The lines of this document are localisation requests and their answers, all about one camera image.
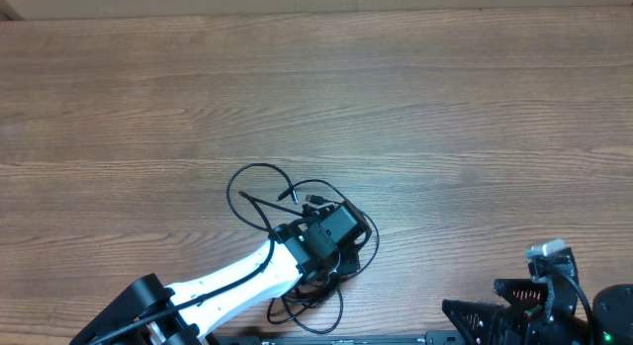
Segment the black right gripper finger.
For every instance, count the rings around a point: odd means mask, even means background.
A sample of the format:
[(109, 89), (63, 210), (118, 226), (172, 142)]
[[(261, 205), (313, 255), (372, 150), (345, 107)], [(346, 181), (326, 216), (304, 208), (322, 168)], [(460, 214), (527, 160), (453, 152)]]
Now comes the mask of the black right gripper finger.
[(467, 345), (498, 345), (502, 342), (504, 306), (444, 300), (442, 310)]
[(533, 283), (529, 279), (495, 279), (494, 291), (504, 299), (508, 308), (545, 309), (548, 296), (546, 284)]

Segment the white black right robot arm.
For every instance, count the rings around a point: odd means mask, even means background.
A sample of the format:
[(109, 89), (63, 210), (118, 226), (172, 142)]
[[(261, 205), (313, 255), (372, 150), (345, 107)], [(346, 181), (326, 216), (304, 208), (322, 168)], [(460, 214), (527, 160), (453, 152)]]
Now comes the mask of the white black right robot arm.
[(590, 300), (569, 247), (526, 257), (530, 277), (496, 279), (506, 305), (445, 300), (442, 310), (467, 344), (630, 344), (632, 286)]

